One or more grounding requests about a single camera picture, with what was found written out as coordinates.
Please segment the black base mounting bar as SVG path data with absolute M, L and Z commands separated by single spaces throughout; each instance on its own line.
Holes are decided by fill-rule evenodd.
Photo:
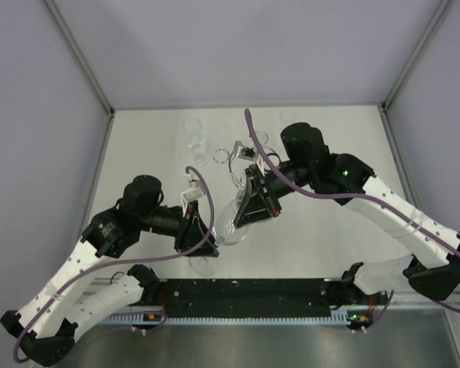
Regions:
M 156 296 L 172 319 L 329 317 L 347 303 L 339 282 L 317 278 L 168 279 Z

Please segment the right aluminium frame post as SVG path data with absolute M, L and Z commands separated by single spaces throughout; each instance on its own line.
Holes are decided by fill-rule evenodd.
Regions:
M 454 0 L 442 0 L 438 3 L 434 14 L 429 19 L 423 33 L 416 42 L 415 47 L 407 58 L 405 64 L 402 66 L 402 69 L 395 79 L 392 87 L 389 89 L 389 93 L 386 95 L 385 100 L 381 103 L 381 108 L 384 113 L 387 113 L 398 99 L 399 95 L 403 91 L 403 88 L 409 81 L 412 73 L 415 71 L 428 46 L 432 43 L 439 28 L 442 26 L 455 3 L 456 1 Z

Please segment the aluminium frame post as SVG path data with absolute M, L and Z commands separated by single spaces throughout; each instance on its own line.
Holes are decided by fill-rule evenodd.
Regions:
M 402 69 L 395 79 L 392 87 L 389 89 L 389 93 L 386 95 L 385 100 L 381 103 L 381 108 L 384 113 L 387 113 L 398 99 L 399 95 L 403 91 L 403 88 L 409 81 L 412 73 L 415 71 L 428 46 L 432 43 L 439 28 L 442 26 L 455 3 L 456 1 L 454 0 L 442 0 L 438 3 L 434 14 L 429 19 L 423 33 L 416 42 L 415 47 L 407 58 L 405 64 L 402 66 Z
M 50 17 L 54 27 L 57 29 L 64 45 L 77 65 L 78 70 L 82 74 L 83 79 L 86 81 L 90 91 L 93 93 L 98 103 L 101 105 L 104 113 L 111 118 L 114 115 L 114 108 L 111 106 L 107 95 L 104 93 L 94 71 L 92 70 L 87 58 L 80 48 L 76 38 L 74 37 L 70 27 L 68 26 L 64 16 L 56 1 L 42 0 L 45 11 Z

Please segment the clear removed champagne glass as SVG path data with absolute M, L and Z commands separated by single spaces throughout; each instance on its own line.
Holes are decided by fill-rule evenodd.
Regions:
M 294 123 L 297 114 L 293 110 L 282 110 L 279 114 L 282 123 Z

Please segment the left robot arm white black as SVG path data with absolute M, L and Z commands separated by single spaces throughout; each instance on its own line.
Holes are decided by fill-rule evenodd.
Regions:
M 141 175 L 128 184 L 116 204 L 95 215 L 54 276 L 26 305 L 6 311 L 0 323 L 15 338 L 12 358 L 50 367 L 63 360 L 88 330 L 120 308 L 158 297 L 153 263 L 197 255 L 212 246 L 215 205 L 208 184 L 194 167 L 194 180 L 180 206 L 164 206 L 162 183 Z M 209 224 L 201 220 L 199 199 L 209 204 Z M 172 255 L 128 258 L 123 253 L 142 233 L 172 237 Z

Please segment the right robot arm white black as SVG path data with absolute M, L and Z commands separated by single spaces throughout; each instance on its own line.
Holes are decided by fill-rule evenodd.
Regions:
M 233 224 L 243 228 L 281 214 L 280 198 L 310 186 L 318 195 L 369 219 L 401 243 L 405 257 L 353 264 L 342 275 L 342 292 L 358 304 L 380 291 L 412 288 L 433 301 L 445 301 L 460 283 L 460 232 L 444 227 L 391 190 L 357 157 L 331 153 L 321 131 L 293 123 L 281 132 L 288 159 L 275 171 L 252 164 Z

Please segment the chrome wire wine glass rack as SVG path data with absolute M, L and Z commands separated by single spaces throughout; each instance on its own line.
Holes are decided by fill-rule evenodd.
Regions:
M 242 141 L 246 146 L 253 146 L 255 148 L 254 142 L 250 137 L 237 140 Z M 230 182 L 239 194 L 245 189 L 245 168 L 253 162 L 233 158 L 232 151 L 235 141 L 231 145 L 227 144 L 226 146 L 218 146 L 212 153 L 212 160 L 215 163 L 226 167 L 226 172 L 228 173 Z

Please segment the left aluminium frame post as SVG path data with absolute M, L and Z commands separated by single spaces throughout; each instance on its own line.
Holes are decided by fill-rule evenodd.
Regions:
M 57 29 L 64 45 L 77 65 L 78 70 L 82 74 L 83 79 L 86 81 L 90 91 L 93 93 L 98 103 L 101 105 L 104 113 L 111 118 L 114 115 L 114 108 L 111 106 L 107 95 L 104 93 L 94 71 L 92 70 L 87 58 L 80 48 L 76 38 L 74 37 L 70 27 L 68 26 L 64 16 L 56 1 L 42 0 L 45 11 L 50 17 L 54 27 Z

